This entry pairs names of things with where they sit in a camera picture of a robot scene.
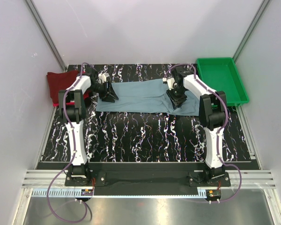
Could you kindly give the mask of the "aluminium front rail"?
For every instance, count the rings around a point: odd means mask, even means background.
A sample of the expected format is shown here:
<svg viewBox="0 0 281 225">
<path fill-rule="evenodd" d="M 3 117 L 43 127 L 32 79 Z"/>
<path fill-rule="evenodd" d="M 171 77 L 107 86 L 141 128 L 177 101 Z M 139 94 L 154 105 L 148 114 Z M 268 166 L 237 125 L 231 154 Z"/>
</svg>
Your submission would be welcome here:
<svg viewBox="0 0 281 225">
<path fill-rule="evenodd" d="M 91 181 L 78 180 L 73 175 L 66 175 L 62 172 L 55 180 L 57 170 L 29 170 L 26 172 L 22 186 L 24 188 L 47 187 L 53 181 L 54 187 L 90 185 Z M 191 187 L 222 187 L 237 188 L 275 188 L 272 175 L 266 170 L 244 170 L 240 173 L 235 170 L 228 170 L 226 174 L 212 180 L 203 177 L 203 172 L 196 170 L 188 171 L 91 171 L 90 176 L 95 179 L 95 185 L 104 187 L 114 183 L 133 184 L 183 184 Z"/>
</svg>

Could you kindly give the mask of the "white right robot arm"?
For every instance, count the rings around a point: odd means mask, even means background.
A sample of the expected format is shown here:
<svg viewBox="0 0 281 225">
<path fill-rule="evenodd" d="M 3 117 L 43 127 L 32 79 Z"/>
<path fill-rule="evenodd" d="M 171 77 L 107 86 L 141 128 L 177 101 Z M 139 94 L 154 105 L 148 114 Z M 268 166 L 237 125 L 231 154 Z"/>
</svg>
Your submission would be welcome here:
<svg viewBox="0 0 281 225">
<path fill-rule="evenodd" d="M 184 64 L 172 66 L 166 72 L 163 82 L 168 85 L 168 95 L 174 109 L 182 107 L 191 91 L 199 100 L 199 121 L 206 133 L 205 169 L 193 180 L 209 186 L 220 185 L 225 180 L 225 166 L 222 159 L 222 137 L 228 122 L 226 94 L 216 91 L 196 75 L 196 68 L 184 69 Z"/>
</svg>

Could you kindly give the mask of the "dark red folded t shirt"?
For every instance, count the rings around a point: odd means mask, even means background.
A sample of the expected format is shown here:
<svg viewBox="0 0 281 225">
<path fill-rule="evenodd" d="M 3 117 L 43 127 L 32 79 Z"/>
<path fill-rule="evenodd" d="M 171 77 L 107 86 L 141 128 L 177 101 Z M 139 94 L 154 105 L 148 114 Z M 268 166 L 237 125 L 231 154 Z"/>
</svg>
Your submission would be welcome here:
<svg viewBox="0 0 281 225">
<path fill-rule="evenodd" d="M 76 80 L 78 70 L 72 70 L 65 73 L 47 73 L 47 81 L 50 90 L 50 97 L 54 107 L 59 106 L 58 93 L 60 90 L 65 90 L 70 87 L 71 84 Z"/>
</svg>

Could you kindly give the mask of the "bright red folded t shirt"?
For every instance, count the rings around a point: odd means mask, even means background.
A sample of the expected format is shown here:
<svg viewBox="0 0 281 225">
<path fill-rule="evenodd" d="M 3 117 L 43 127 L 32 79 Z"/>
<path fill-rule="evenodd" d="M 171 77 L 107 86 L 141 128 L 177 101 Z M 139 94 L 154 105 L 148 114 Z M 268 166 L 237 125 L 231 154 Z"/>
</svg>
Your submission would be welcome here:
<svg viewBox="0 0 281 225">
<path fill-rule="evenodd" d="M 56 102 L 56 103 L 53 103 L 52 105 L 53 105 L 53 107 L 58 107 L 60 104 L 62 104 L 63 105 L 63 102 Z M 75 104 L 75 102 L 66 102 L 66 105 L 74 105 Z"/>
</svg>

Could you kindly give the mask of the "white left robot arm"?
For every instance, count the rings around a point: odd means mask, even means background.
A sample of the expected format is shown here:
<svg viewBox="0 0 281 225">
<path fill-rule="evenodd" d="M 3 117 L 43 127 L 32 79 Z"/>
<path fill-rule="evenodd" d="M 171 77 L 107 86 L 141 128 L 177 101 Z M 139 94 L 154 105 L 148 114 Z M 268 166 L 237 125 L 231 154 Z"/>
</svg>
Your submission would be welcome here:
<svg viewBox="0 0 281 225">
<path fill-rule="evenodd" d="M 68 88 L 58 92 L 59 116 L 65 123 L 70 144 L 70 162 L 63 169 L 67 186 L 87 186 L 95 181 L 88 166 L 83 138 L 86 118 L 84 94 L 87 91 L 97 93 L 104 102 L 115 103 L 118 100 L 110 75 L 91 67 L 85 73 L 80 72 Z"/>
</svg>

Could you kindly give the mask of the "green plastic bin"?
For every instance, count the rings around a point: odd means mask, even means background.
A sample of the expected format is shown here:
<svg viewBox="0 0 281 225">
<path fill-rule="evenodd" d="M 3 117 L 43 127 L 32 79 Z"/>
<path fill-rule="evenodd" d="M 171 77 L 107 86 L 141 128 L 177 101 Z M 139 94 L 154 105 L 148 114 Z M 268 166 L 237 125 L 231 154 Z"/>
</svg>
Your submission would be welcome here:
<svg viewBox="0 0 281 225">
<path fill-rule="evenodd" d="M 232 58 L 198 58 L 196 63 L 200 79 L 209 87 L 225 92 L 227 106 L 249 103 L 249 97 Z"/>
</svg>

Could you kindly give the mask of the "light blue t shirt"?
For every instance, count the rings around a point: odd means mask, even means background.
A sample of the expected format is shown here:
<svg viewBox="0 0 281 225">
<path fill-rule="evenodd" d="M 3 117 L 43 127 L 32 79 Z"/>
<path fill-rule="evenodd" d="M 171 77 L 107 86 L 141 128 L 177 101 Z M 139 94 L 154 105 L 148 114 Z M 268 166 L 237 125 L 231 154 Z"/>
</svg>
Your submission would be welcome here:
<svg viewBox="0 0 281 225">
<path fill-rule="evenodd" d="M 115 82 L 112 84 L 119 100 L 114 103 L 98 100 L 97 112 L 167 113 L 180 116 L 198 116 L 199 100 L 186 91 L 186 101 L 174 109 L 166 94 L 168 86 L 162 79 L 143 82 Z"/>
</svg>

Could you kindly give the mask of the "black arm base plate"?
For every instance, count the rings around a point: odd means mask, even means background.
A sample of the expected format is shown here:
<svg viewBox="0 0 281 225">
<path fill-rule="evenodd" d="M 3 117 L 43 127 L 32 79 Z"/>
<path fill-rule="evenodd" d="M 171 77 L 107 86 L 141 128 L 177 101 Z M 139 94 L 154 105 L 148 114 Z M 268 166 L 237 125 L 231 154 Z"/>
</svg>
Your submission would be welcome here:
<svg viewBox="0 0 281 225">
<path fill-rule="evenodd" d="M 92 171 L 90 178 L 67 175 L 66 186 L 107 187 L 113 184 L 181 184 L 189 187 L 230 187 L 226 172 L 220 177 L 209 179 L 203 171 Z"/>
</svg>

